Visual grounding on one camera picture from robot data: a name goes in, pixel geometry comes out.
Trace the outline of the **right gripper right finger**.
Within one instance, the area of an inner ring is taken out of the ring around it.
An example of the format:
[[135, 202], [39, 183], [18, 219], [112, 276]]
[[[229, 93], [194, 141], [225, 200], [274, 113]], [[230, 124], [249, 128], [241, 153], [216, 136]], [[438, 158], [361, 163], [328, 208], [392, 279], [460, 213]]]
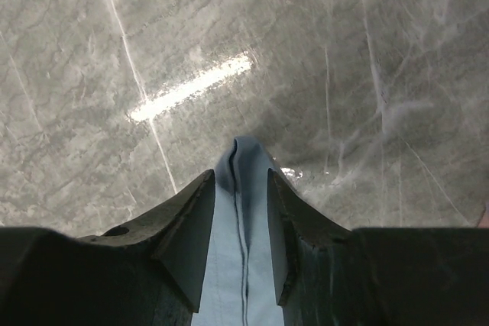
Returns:
[[267, 210], [287, 325], [486, 325], [488, 232], [357, 228], [305, 203], [276, 171]]

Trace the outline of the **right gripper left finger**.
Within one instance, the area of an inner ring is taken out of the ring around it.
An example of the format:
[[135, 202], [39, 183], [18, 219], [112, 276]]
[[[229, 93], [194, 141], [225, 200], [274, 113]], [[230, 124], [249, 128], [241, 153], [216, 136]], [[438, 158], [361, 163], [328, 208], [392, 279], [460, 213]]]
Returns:
[[3, 325], [188, 325], [199, 311], [215, 207], [207, 170], [101, 235], [1, 229]]

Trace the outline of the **blue t shirt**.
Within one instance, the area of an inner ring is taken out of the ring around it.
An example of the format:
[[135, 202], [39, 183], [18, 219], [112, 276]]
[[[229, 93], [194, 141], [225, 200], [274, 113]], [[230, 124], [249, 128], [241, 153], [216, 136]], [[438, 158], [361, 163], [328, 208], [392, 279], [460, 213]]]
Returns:
[[233, 140], [215, 168], [215, 210], [194, 325], [282, 325], [267, 220], [274, 161], [254, 137]]

